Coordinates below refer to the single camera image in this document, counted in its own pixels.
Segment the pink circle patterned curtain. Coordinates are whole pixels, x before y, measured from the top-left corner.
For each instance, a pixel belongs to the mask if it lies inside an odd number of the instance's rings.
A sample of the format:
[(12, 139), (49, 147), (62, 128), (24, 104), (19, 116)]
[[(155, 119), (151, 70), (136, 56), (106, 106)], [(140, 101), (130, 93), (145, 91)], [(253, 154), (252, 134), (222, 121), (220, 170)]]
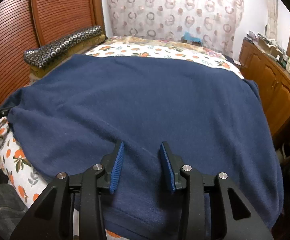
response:
[(108, 0), (115, 36), (180, 41), (189, 34), (202, 46), (232, 56), (244, 0)]

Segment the floral beige quilt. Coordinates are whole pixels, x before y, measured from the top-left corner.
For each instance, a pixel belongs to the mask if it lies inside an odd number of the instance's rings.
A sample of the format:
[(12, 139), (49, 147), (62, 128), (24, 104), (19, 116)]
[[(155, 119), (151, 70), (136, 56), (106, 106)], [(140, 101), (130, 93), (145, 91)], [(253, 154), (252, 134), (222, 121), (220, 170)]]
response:
[(188, 44), (188, 43), (182, 43), (182, 42), (175, 42), (175, 41), (169, 41), (169, 40), (148, 40), (144, 38), (139, 38), (139, 37), (132, 37), (132, 36), (113, 36), (109, 37), (105, 40), (104, 44), (109, 45), (113, 44), (115, 42), (122, 42), (123, 44), (140, 44), (142, 46), (148, 45), (148, 46), (162, 46), (162, 47), (167, 47), (169, 49), (172, 48), (177, 48), (180, 50), (183, 49), (189, 49), (193, 51), (197, 51), (199, 53), (209, 55), (212, 57), (217, 57), (220, 59), (224, 59), (225, 56), (219, 52), (216, 52), (214, 50), (210, 50), (208, 48), (202, 47), (202, 46), (196, 46), (193, 44)]

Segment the brown louvered wardrobe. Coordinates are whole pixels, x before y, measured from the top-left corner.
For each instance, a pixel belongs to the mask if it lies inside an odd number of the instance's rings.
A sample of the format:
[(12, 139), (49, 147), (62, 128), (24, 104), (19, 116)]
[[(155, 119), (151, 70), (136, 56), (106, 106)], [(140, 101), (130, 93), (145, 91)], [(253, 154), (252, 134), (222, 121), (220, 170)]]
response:
[(0, 0), (0, 104), (29, 81), (25, 50), (103, 23), (102, 0)]

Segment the long wooden sideboard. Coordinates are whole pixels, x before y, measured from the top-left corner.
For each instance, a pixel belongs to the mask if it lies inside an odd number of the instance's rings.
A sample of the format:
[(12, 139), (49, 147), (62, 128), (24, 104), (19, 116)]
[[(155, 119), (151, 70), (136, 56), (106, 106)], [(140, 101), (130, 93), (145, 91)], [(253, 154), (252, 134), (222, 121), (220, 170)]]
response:
[(243, 40), (238, 59), (242, 75), (258, 85), (263, 111), (274, 138), (290, 121), (290, 76), (247, 38)]

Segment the blue topped cardboard box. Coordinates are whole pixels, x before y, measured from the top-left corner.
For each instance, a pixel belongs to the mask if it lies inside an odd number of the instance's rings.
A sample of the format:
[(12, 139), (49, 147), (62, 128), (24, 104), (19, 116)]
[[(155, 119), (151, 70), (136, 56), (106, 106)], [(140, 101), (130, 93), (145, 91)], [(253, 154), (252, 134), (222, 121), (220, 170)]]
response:
[(184, 33), (181, 41), (182, 43), (192, 44), (199, 47), (202, 45), (202, 39), (198, 37), (193, 37), (188, 31)]

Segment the blue patterned garment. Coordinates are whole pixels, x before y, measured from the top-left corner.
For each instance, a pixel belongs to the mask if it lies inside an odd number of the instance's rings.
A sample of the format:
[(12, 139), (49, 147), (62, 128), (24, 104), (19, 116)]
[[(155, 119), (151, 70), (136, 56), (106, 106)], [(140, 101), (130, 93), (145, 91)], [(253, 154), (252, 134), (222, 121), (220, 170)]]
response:
[(82, 45), (83, 42), (103, 34), (100, 25), (77, 30), (61, 37), (40, 48), (26, 50), (23, 54), (24, 61), (34, 67), (46, 69), (49, 65), (64, 56), (71, 48)]

